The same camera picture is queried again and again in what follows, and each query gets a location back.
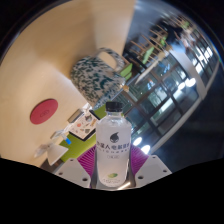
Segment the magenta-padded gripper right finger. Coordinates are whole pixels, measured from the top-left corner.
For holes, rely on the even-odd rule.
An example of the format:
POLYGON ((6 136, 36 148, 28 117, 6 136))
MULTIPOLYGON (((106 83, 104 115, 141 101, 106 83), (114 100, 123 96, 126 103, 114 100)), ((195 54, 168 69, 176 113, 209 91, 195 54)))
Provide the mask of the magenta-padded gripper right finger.
POLYGON ((128 173, 130 189, 146 186, 170 174, 171 171, 158 156, 147 155, 137 146, 131 146, 128 173))

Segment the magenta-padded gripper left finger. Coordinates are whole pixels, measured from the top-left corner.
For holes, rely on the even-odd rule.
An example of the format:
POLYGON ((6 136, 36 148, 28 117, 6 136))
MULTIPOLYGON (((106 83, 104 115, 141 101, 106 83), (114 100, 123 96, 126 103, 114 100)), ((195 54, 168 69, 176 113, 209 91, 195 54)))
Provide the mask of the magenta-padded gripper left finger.
POLYGON ((91 147, 78 158, 69 158, 55 175, 84 188, 95 188, 97 185, 95 147, 91 147))

